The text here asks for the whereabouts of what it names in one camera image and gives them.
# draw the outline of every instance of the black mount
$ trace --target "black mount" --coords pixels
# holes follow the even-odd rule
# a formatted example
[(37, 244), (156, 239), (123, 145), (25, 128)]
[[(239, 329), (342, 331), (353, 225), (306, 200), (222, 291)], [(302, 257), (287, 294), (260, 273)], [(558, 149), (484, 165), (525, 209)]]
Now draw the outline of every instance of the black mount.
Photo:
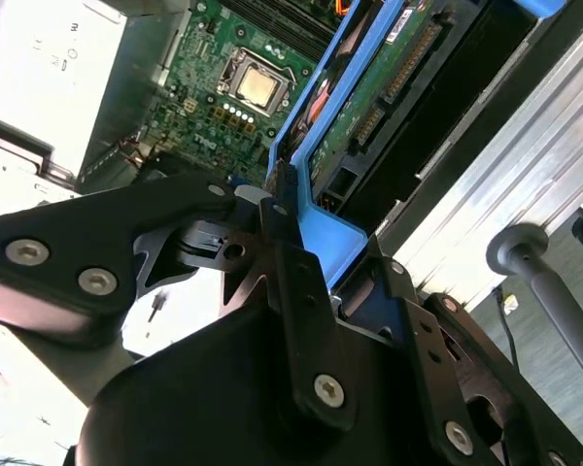
[[(277, 173), (289, 193), (290, 169)], [(22, 239), (47, 257), (14, 262)], [(336, 319), (293, 206), (251, 203), (203, 173), (0, 217), (0, 322), (94, 349), (115, 341), (137, 297), (198, 267), (224, 272), (223, 317), (114, 378), (71, 464), (583, 462), (464, 309), (446, 295), (422, 306), (375, 239), (335, 290)], [(116, 287), (86, 291), (91, 268)]]

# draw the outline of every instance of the black metal bracket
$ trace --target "black metal bracket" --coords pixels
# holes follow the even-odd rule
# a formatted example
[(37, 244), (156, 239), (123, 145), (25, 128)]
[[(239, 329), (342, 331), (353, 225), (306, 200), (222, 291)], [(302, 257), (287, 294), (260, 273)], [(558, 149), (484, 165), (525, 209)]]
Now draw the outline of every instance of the black metal bracket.
[(469, 313), (446, 294), (424, 303), (436, 317), (469, 407), (485, 399), (503, 430), (504, 464), (583, 464), (583, 446), (523, 379)]
[(432, 449), (449, 464), (580, 464), (583, 447), (463, 307), (434, 294), (422, 308), (407, 272), (378, 253), (338, 287), (341, 317), (406, 351)]
[[(11, 245), (22, 239), (41, 245), (47, 257), (18, 263)], [(36, 253), (17, 247), (15, 254)], [(295, 213), (271, 197), (259, 206), (236, 198), (203, 173), (0, 217), (0, 322), (68, 346), (107, 345), (139, 296), (185, 280), (198, 267), (225, 272), (227, 310), (260, 299), (278, 316), (289, 369), (281, 385), (290, 387), (300, 417), (352, 428), (355, 387), (319, 260), (302, 248)], [(102, 270), (96, 280), (106, 281), (92, 286), (112, 282), (111, 289), (86, 289), (81, 278), (89, 270)], [(343, 388), (345, 399), (329, 403), (330, 385), (320, 397), (323, 375)]]

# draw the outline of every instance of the aluminum panel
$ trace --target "aluminum panel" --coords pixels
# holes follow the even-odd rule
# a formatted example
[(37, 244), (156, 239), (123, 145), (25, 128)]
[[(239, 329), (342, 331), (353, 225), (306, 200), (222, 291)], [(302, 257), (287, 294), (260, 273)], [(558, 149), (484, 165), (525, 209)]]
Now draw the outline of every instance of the aluminum panel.
[(582, 203), (583, 34), (394, 257), (473, 309), (502, 280), (485, 260), (500, 230), (551, 233)]

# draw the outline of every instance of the motherboard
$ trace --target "motherboard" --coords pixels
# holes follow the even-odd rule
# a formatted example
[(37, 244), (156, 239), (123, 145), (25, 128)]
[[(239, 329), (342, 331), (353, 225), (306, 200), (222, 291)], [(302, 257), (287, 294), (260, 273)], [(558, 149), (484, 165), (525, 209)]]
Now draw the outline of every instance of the motherboard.
[(215, 176), (261, 185), (268, 148), (315, 65), (224, 2), (199, 1), (143, 142)]

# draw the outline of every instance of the metal rod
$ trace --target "metal rod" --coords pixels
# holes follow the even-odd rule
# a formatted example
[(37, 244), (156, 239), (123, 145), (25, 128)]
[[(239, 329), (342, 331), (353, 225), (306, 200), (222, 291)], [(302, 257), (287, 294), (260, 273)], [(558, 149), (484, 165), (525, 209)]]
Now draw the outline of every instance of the metal rod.
[(527, 245), (516, 246), (509, 254), (510, 269), (525, 279), (583, 368), (583, 310), (562, 278)]

